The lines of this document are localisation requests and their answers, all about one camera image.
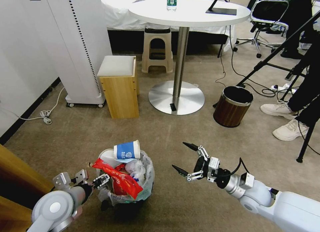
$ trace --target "beige carpet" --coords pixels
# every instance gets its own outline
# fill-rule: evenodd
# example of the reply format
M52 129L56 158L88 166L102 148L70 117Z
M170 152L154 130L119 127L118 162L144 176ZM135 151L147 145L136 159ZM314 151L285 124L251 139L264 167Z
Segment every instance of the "beige carpet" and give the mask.
M237 26L238 37L248 37L251 25ZM281 41L275 35L262 36L269 41ZM26 122L5 145L17 156L48 179L60 172L71 175L94 161L99 153L114 144L138 139L141 148L152 158L156 177L152 196L136 210L109 209L100 211L95 193L83 206L83 215L67 231L76 232L159 232L159 231L280 231L272 222L245 211L240 203L215 184L205 180L187 183L171 164L192 171L197 154L182 142L204 145L211 156L221 160L221 166L233 170L241 156L256 179L282 191L293 191L320 201L320 156L307 149L303 164L295 161L302 146L302 138L282 142L272 131L288 120L272 117L259 110L264 103L275 103L276 98L265 98L254 93L255 99L241 125L229 129L218 125L212 118L212 104L218 101L223 86L214 81L222 76L222 66L213 46L207 55L186 57L183 80L199 84L205 94L205 104L194 114L173 116L154 109L148 101L148 91L161 81L173 80L163 70L152 69L149 74L139 72L140 96L137 119L112 120L107 106L65 106L64 91L56 109L50 116L52 125L41 120ZM270 53L263 48L265 58ZM239 73L248 74L259 59L252 45L240 47L234 55L234 66ZM241 77L231 69L231 51L223 54L226 85L235 85ZM138 71L141 55L138 55ZM292 68L296 61L281 58L273 63ZM282 85L286 72L264 67L252 79L266 86ZM36 109L49 109L56 101L62 85ZM310 144L320 151L319 127ZM88 169L91 178L94 171Z

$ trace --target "table base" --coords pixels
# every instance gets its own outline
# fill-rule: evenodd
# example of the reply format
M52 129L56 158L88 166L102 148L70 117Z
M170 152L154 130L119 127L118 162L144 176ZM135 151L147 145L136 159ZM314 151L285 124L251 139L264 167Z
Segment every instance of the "table base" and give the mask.
M180 97L174 100L173 81L166 81L155 85L149 91L149 101L161 112L185 115L198 111L204 105L204 94L195 85L182 82ZM174 103L176 111L172 111L170 104Z

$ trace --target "white cushion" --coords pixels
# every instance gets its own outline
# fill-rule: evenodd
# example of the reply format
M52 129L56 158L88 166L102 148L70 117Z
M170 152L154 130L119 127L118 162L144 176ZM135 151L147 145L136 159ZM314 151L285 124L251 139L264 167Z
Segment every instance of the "white cushion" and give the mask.
M132 76L134 56L105 56L98 77Z

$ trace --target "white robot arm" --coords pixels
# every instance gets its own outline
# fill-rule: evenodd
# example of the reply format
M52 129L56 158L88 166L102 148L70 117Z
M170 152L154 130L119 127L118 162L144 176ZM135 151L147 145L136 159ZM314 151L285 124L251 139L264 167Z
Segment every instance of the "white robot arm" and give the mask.
M235 174L241 163L243 164L241 158L237 168L230 172L220 168L219 159L210 158L203 146L184 144L197 151L199 155L192 174L172 165L179 174L187 178L187 181L206 177L207 181L216 183L219 188L225 189L227 193L237 198L246 210L273 221L283 231L320 231L320 202L292 192L281 192L267 187L254 179L245 166L246 173L241 176Z
M66 229L81 213L81 205L92 195L94 189L104 186L110 177L100 175L87 182L87 171L80 170L74 179L67 172L60 173L52 182L57 190L43 196L32 210L33 224L28 232L60 232Z

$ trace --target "water bottle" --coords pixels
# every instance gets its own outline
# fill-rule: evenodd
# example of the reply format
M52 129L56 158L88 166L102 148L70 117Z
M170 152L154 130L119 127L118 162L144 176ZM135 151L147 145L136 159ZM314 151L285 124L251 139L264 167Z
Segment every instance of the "water bottle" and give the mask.
M167 10L175 11L177 9L177 0L167 0Z

